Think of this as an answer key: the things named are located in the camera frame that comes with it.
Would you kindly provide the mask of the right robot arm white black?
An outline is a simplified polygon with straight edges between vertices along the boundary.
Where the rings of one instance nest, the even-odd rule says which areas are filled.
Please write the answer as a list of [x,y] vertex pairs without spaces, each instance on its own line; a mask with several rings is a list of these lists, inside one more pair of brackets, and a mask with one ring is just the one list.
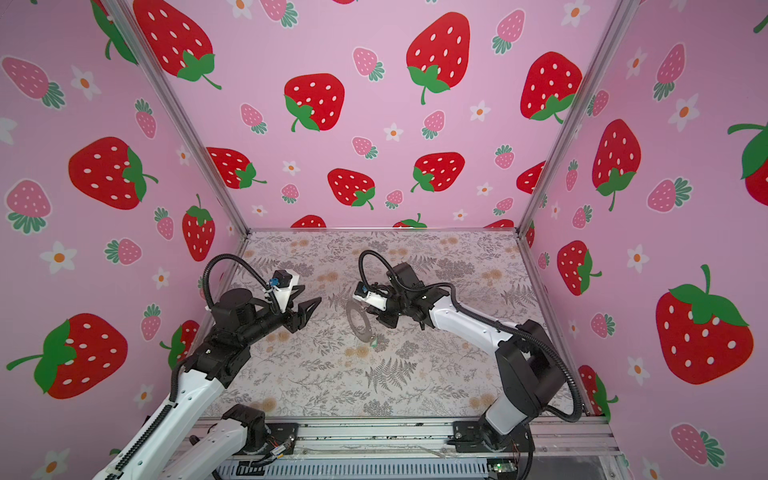
[[533,320],[508,325],[457,299],[450,283],[426,284],[407,263],[386,266],[387,284],[371,283],[364,273],[353,297],[388,328],[408,317],[426,329],[451,333],[493,357],[501,380],[501,393],[476,421],[472,433],[457,432],[457,449],[480,448],[504,451],[512,446],[533,449],[530,423],[544,412],[552,413],[550,401],[573,376],[556,351],[545,329]]

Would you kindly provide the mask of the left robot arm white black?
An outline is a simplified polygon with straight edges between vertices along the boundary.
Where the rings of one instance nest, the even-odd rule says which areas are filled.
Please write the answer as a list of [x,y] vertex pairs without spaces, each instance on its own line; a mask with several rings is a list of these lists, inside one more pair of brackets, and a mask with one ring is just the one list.
[[297,273],[278,270],[261,299],[248,289],[233,289],[209,302],[214,328],[173,368],[167,399],[96,478],[205,479],[238,453],[255,455],[257,469],[287,454],[294,432],[272,432],[264,412],[247,405],[231,407],[190,450],[177,450],[249,362],[253,344],[280,328],[295,333],[307,325],[322,300],[298,302],[303,290]]

